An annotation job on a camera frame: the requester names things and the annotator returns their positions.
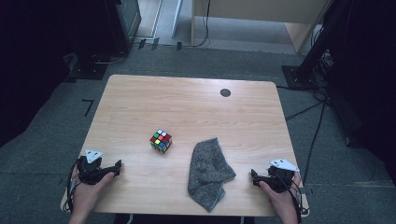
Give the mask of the black cabinet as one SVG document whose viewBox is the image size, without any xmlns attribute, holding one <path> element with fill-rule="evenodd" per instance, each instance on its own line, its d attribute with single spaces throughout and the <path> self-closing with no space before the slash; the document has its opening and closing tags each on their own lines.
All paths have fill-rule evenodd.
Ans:
<svg viewBox="0 0 396 224">
<path fill-rule="evenodd" d="M 106 42 L 110 54 L 128 53 L 141 22 L 137 0 L 105 0 Z"/>
</svg>

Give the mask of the person's right hand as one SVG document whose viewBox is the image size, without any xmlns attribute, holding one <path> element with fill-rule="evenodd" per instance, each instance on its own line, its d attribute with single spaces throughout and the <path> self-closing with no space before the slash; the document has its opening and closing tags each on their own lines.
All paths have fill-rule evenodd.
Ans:
<svg viewBox="0 0 396 224">
<path fill-rule="evenodd" d="M 269 202 L 279 218 L 295 217 L 298 219 L 293 199 L 288 192 L 277 193 L 268 184 L 262 182 L 261 189 L 267 194 Z"/>
</svg>

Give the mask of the black flat base plate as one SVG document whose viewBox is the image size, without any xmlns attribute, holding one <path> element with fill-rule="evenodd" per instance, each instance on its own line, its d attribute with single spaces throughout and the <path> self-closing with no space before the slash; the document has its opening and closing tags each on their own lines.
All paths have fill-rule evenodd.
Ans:
<svg viewBox="0 0 396 224">
<path fill-rule="evenodd" d="M 107 69 L 106 64 L 96 63 L 87 55 L 76 54 L 76 61 L 68 75 L 71 79 L 102 80 Z"/>
</svg>

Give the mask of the multicoloured puzzle cube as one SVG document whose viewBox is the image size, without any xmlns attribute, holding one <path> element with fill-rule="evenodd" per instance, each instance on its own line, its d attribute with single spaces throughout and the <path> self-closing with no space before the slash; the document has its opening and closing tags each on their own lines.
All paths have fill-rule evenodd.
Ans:
<svg viewBox="0 0 396 224">
<path fill-rule="evenodd" d="M 173 143 L 172 135 L 159 129 L 149 139 L 151 147 L 164 154 Z"/>
</svg>

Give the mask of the person's dark clothing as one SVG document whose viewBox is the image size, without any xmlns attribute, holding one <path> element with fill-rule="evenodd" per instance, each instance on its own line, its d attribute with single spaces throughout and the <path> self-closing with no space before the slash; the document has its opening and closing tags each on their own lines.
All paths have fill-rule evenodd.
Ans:
<svg viewBox="0 0 396 224">
<path fill-rule="evenodd" d="M 253 217 L 116 214 L 113 224 L 255 224 Z"/>
</svg>

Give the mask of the dark curtain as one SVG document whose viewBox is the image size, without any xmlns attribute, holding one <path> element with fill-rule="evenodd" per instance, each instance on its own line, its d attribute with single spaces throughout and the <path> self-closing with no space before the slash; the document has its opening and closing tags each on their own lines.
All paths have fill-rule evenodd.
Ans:
<svg viewBox="0 0 396 224">
<path fill-rule="evenodd" d="M 0 147 L 23 133 L 69 75 L 64 56 L 92 0 L 0 0 Z"/>
<path fill-rule="evenodd" d="M 357 117 L 346 131 L 385 163 L 396 186 L 396 0 L 334 0 L 346 9 L 326 42 L 329 84 Z"/>
</svg>

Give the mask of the black metal stand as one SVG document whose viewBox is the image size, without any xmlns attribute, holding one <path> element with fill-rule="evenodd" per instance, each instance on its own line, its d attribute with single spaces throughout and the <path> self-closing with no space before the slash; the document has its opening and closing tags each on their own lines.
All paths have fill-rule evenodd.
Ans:
<svg viewBox="0 0 396 224">
<path fill-rule="evenodd" d="M 326 45 L 331 39 L 335 28 L 342 23 L 342 16 L 353 0 L 337 0 L 336 5 L 332 4 L 332 15 L 328 17 L 327 23 L 312 49 L 306 55 L 304 61 L 299 66 L 282 66 L 283 75 L 287 81 L 288 89 L 291 90 L 317 90 L 319 84 L 315 84 L 314 70 L 317 61 L 325 52 Z"/>
</svg>

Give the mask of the beige wooden desk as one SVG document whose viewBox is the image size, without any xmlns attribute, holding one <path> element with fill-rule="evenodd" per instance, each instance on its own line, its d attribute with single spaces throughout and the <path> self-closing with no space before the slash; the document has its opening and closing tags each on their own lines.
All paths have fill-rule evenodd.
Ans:
<svg viewBox="0 0 396 224">
<path fill-rule="evenodd" d="M 321 22 L 333 0 L 192 0 L 191 43 L 195 18 L 283 22 L 294 50 L 302 51 L 308 37 Z"/>
</svg>

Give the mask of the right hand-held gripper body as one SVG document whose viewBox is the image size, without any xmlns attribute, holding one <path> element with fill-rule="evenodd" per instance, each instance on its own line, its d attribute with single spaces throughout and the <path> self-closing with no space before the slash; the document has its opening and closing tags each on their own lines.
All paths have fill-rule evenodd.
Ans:
<svg viewBox="0 0 396 224">
<path fill-rule="evenodd" d="M 268 178 L 265 182 L 275 192 L 286 191 L 292 185 L 294 173 L 300 169 L 286 159 L 272 160 L 269 164 Z"/>
</svg>

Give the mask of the grey fluffy cloth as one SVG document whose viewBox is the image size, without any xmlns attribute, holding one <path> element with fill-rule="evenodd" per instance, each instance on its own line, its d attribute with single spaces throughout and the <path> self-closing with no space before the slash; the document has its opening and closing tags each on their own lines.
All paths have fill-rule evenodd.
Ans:
<svg viewBox="0 0 396 224">
<path fill-rule="evenodd" d="M 207 212 L 225 195 L 224 182 L 236 177 L 226 161 L 219 140 L 208 139 L 195 145 L 190 164 L 188 193 Z"/>
</svg>

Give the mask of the person's left hand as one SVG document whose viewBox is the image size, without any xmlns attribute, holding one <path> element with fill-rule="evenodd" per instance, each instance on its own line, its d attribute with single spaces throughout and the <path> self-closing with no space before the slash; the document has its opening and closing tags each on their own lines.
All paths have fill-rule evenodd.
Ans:
<svg viewBox="0 0 396 224">
<path fill-rule="evenodd" d="M 72 216 L 87 218 L 100 199 L 102 191 L 112 182 L 114 176 L 114 173 L 108 173 L 95 185 L 80 184 L 74 192 Z"/>
</svg>

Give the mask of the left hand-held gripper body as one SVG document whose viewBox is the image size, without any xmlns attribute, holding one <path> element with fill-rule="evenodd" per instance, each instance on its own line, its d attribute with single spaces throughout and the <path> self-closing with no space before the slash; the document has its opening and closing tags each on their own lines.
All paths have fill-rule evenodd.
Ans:
<svg viewBox="0 0 396 224">
<path fill-rule="evenodd" d="M 85 150 L 85 155 L 78 159 L 78 177 L 81 182 L 95 185 L 106 174 L 101 168 L 103 152 L 91 149 Z"/>
</svg>

